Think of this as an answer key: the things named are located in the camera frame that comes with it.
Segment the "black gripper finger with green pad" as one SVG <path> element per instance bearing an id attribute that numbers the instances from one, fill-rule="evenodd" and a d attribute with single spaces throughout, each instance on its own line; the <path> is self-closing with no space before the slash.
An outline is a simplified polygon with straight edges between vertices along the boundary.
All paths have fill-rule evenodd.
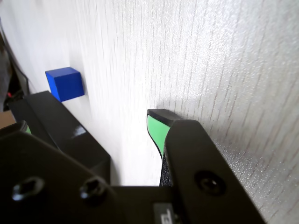
<path id="1" fill-rule="evenodd" d="M 13 124 L 0 131 L 3 224 L 120 224 L 108 184 L 71 157 Z"/>
<path id="2" fill-rule="evenodd" d="M 264 219 L 196 120 L 147 110 L 147 130 L 163 159 L 184 224 L 262 224 Z"/>

